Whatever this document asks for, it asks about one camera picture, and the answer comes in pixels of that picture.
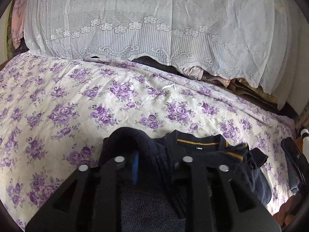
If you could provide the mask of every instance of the pink floral fabric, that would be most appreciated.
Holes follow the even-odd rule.
[[[103,139],[123,126],[151,138],[177,129],[247,142],[269,156],[269,212],[291,196],[280,142],[293,120],[214,85],[129,61],[29,53],[6,65],[0,85],[0,199],[23,229],[79,165],[97,165]]]
[[[12,12],[12,40],[14,48],[20,45],[20,40],[24,37],[24,21],[26,13],[27,0],[15,0]]]

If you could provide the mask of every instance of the round metal rivet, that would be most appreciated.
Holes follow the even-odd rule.
[[[193,158],[190,157],[190,156],[185,156],[185,157],[182,158],[182,160],[183,160],[184,162],[192,162],[192,161],[193,161]]]
[[[220,171],[227,172],[229,170],[229,167],[227,165],[221,165],[219,166]]]
[[[85,172],[88,170],[88,166],[87,165],[80,165],[78,168],[79,171]]]
[[[121,162],[124,162],[125,161],[125,158],[123,156],[117,156],[115,158],[115,161],[118,162],[118,163],[121,163]]]

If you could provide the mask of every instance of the yellow trim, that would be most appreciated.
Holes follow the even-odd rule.
[[[187,141],[184,139],[177,139],[179,142],[184,142],[192,145],[201,145],[201,146],[212,146],[212,145],[219,145],[219,142],[214,142],[214,143],[198,143],[198,142],[192,142],[192,141]]]
[[[233,156],[237,159],[240,159],[241,161],[244,159],[241,155],[236,154],[236,153],[232,153],[232,152],[225,152],[225,153],[228,154],[228,155],[231,155],[231,156]]]

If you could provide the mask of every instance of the floral bedsheet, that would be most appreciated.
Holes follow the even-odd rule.
[[[80,164],[96,166],[103,139],[122,126],[247,142],[269,156],[268,210],[291,195],[280,142],[294,135],[293,121],[214,85],[129,61],[29,53],[6,65],[0,83],[0,199],[23,229]]]

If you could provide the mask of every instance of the bed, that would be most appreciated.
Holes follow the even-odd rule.
[[[292,194],[280,142],[295,135],[293,120],[214,85],[130,61],[29,53],[14,57],[0,81],[0,199],[23,229],[80,164],[96,165],[103,139],[121,126],[153,138],[177,129],[247,142],[269,156],[268,210]]]

